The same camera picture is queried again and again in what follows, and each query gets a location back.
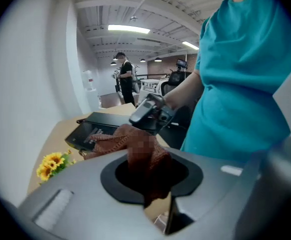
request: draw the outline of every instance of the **gray machine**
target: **gray machine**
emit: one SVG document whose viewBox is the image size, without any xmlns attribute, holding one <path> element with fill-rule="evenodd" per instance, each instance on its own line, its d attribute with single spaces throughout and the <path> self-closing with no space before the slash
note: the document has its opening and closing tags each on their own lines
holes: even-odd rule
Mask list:
<svg viewBox="0 0 291 240">
<path fill-rule="evenodd" d="M 173 117 L 165 109 L 148 97 L 130 121 L 156 114 L 162 127 Z M 75 164 L 43 184 L 18 208 L 25 228 L 38 239 L 251 239 L 291 197 L 291 136 L 246 164 L 167 150 L 179 177 L 165 234 L 145 216 L 142 194 L 120 179 L 127 150 Z"/>
</svg>

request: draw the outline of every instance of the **white desk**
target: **white desk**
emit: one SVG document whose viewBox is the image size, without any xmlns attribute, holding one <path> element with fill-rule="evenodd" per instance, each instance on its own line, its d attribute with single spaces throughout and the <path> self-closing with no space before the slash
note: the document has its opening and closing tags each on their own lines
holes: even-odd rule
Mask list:
<svg viewBox="0 0 291 240">
<path fill-rule="evenodd" d="M 141 85 L 153 88 L 154 85 L 158 84 L 159 82 L 160 80 L 157 80 L 157 79 L 143 79 L 141 80 Z"/>
</svg>

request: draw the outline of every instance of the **ceiling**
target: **ceiling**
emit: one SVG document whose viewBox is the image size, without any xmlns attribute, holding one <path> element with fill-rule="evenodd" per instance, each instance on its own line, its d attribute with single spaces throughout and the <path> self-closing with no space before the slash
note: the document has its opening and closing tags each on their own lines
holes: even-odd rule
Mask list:
<svg viewBox="0 0 291 240">
<path fill-rule="evenodd" d="M 98 58 L 116 51 L 149 59 L 175 53 L 196 53 L 182 42 L 199 46 L 201 25 L 222 0 L 76 0 L 78 27 Z M 108 25 L 150 29 L 149 34 L 108 31 Z"/>
</svg>

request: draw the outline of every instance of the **teal shirt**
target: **teal shirt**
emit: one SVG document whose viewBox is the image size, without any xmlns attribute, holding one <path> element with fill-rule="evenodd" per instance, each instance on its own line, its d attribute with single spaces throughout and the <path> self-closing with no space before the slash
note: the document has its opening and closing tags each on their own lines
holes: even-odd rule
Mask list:
<svg viewBox="0 0 291 240">
<path fill-rule="evenodd" d="M 291 72 L 291 20 L 279 1 L 224 0 L 202 26 L 195 69 L 204 92 L 182 151 L 246 162 L 290 134 L 273 99 Z"/>
</svg>

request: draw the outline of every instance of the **woman in teal top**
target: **woman in teal top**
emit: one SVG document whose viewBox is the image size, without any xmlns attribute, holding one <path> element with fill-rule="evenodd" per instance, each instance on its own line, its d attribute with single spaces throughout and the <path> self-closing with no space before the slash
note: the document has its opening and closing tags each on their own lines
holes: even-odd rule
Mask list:
<svg viewBox="0 0 291 240">
<path fill-rule="evenodd" d="M 291 73 L 291 20 L 278 0 L 224 0 L 203 25 L 194 72 L 164 98 L 202 94 L 181 150 L 246 162 L 290 134 L 273 94 Z"/>
</svg>

